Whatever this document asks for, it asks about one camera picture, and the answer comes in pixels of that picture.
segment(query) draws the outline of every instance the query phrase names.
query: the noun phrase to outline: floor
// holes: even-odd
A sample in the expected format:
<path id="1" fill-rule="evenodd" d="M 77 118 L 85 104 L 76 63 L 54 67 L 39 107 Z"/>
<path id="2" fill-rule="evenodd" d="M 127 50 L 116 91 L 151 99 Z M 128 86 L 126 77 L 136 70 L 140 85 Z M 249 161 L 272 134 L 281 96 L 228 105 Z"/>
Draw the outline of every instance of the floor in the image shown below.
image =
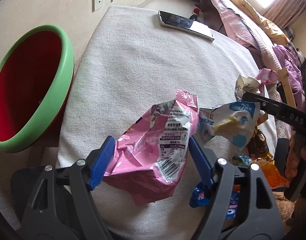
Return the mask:
<path id="1" fill-rule="evenodd" d="M 153 0 L 144 8 L 155 11 L 166 11 L 189 18 L 192 15 L 195 3 L 197 3 L 197 0 Z"/>

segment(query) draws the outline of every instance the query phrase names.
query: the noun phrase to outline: beige wall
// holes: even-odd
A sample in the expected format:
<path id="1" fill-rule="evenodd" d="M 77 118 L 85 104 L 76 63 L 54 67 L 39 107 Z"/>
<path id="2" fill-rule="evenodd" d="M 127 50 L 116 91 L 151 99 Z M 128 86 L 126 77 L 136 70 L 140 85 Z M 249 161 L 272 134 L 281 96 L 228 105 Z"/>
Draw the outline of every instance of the beige wall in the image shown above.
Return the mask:
<path id="1" fill-rule="evenodd" d="M 24 33 L 46 23 L 59 25 L 66 31 L 77 60 L 110 5 L 137 6 L 144 1 L 104 0 L 104 6 L 92 12 L 92 0 L 1 0 L 0 61 Z"/>
<path id="2" fill-rule="evenodd" d="M 301 15 L 301 17 L 292 24 L 295 38 L 293 44 L 295 47 L 302 51 L 304 57 L 306 57 L 306 12 Z"/>
<path id="3" fill-rule="evenodd" d="M 263 6 L 260 5 L 260 3 L 257 0 L 247 0 L 253 7 L 254 9 L 261 14 L 263 11 Z"/>

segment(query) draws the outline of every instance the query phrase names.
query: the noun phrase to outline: barcode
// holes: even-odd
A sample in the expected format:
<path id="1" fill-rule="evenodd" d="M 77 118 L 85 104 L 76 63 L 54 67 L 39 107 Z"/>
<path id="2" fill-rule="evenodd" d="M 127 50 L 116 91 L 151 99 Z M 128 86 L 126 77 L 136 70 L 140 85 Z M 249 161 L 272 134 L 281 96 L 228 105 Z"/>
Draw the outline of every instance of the barcode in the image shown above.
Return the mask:
<path id="1" fill-rule="evenodd" d="M 170 159 L 160 160 L 157 162 L 163 176 L 171 178 L 179 170 L 179 166 L 172 162 Z"/>

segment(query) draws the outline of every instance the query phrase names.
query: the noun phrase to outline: white blanket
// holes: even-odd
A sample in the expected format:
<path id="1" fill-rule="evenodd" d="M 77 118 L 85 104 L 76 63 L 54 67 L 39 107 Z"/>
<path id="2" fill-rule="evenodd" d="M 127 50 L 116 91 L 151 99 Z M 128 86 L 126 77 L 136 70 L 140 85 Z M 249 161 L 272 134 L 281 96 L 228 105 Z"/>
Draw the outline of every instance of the white blanket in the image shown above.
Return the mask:
<path id="1" fill-rule="evenodd" d="M 212 31 L 213 42 L 161 27 L 156 11 L 110 7 L 80 62 L 61 130 L 59 162 L 69 166 L 99 148 L 107 135 L 118 139 L 148 108 L 174 98 L 176 88 L 198 95 L 200 107 L 235 101 L 239 74 L 255 76 L 249 51 Z M 274 119 L 261 125 L 272 153 Z M 209 147 L 229 159 L 237 150 L 222 137 Z M 129 239 L 188 240 L 204 213 L 189 198 L 200 178 L 190 155 L 172 197 L 135 207 L 131 196 L 105 183 L 93 192 L 107 227 Z"/>

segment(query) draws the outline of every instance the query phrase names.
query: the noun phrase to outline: orange wrapper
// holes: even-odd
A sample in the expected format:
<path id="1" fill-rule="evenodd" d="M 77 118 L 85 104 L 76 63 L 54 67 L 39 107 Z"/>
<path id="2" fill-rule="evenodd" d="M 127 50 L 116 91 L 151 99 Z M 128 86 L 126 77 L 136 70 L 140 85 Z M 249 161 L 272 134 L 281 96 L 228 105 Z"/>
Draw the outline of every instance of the orange wrapper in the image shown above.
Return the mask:
<path id="1" fill-rule="evenodd" d="M 280 175 L 280 172 L 273 163 L 266 160 L 258 160 L 256 163 L 261 167 L 271 188 L 290 186 L 290 182 Z"/>

